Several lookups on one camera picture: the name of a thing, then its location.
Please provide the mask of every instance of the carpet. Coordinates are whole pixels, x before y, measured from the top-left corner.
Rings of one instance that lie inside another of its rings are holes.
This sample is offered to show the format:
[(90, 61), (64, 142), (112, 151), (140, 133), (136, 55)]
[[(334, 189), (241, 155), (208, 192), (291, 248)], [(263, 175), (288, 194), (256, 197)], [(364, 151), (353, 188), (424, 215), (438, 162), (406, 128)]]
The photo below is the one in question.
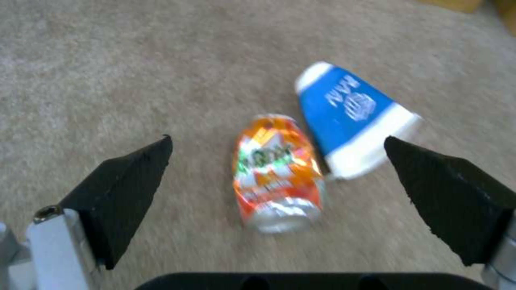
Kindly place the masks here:
[(178, 271), (427, 271), (479, 279), (417, 214), (394, 168), (328, 183), (305, 231), (242, 226), (231, 185), (251, 116), (305, 132), (293, 84), (342, 66), (425, 122), (414, 142), (516, 189), (516, 40), (494, 8), (412, 0), (7, 0), (0, 4), (0, 220), (33, 213), (101, 161), (161, 134), (174, 152), (104, 289)]

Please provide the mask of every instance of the crushed paper cup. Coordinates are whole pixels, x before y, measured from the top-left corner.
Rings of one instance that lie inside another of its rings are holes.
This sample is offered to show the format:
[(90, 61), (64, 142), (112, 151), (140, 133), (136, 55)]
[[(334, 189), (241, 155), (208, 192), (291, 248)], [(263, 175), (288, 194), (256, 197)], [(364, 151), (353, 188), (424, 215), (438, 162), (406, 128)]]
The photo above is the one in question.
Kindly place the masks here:
[(296, 80), (296, 92), (333, 178), (353, 179), (386, 160), (383, 142), (406, 139), (421, 119), (356, 75), (316, 62)]

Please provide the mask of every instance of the crushed soda can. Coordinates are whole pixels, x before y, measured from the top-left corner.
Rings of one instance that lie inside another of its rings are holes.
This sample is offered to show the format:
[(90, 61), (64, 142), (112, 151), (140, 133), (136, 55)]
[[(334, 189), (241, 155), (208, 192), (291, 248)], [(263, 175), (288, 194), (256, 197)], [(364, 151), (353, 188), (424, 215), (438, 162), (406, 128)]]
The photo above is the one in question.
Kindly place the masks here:
[(244, 223), (264, 233), (295, 230), (321, 213), (324, 181), (294, 119), (258, 115), (238, 139), (233, 187)]

